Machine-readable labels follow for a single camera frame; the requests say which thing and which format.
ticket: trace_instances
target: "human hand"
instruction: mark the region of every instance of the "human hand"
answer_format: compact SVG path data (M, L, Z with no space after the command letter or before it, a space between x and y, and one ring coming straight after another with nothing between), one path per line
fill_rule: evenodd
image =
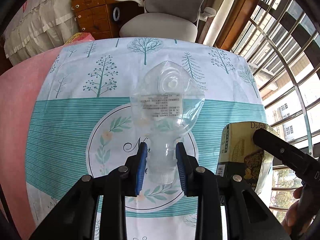
M303 187L297 188L293 192L293 197L296 199L299 199L301 197ZM282 226L284 227L284 230L290 235L292 231L292 227L297 221L297 207L298 207L298 201L293 203L290 208L288 209L283 221L281 222ZM312 220L308 221L307 223L304 224L302 228L302 233L306 232L308 227L310 226Z

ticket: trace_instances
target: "white ring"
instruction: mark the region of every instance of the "white ring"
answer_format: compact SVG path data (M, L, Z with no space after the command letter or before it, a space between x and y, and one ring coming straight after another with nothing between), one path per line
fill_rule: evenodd
M118 7L115 7L113 9L113 20L116 22L120 18L120 9Z

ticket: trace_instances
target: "blue gripper pad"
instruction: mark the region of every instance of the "blue gripper pad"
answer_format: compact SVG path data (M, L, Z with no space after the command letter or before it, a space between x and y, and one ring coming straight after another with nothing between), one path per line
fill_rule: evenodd
M178 144L176 145L176 159L177 159L181 189L186 195L187 194L187 175L186 175L186 169L182 161L182 156L181 156Z
M146 169L147 164L147 155L148 155L148 146L146 143L141 143L138 149L138 155L140 155L140 162L137 169L137 178L136 178L136 187L135 193L139 195L140 191L142 190L143 178L144 178L144 171Z

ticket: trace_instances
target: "wooden desk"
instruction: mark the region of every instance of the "wooden desk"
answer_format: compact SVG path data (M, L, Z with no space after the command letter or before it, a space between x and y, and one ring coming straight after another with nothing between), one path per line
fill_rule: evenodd
M89 32L96 40L119 37L120 28L135 16L144 13L133 1L71 0L82 32ZM113 19L114 8L120 9L118 21Z

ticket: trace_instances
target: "pink tablecloth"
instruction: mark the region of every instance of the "pink tablecloth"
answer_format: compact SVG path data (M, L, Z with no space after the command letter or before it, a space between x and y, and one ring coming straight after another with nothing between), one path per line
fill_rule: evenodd
M89 35L77 43L85 41L94 38ZM62 47L29 58L0 76L0 183L23 240L36 228L25 180L29 123L42 83Z

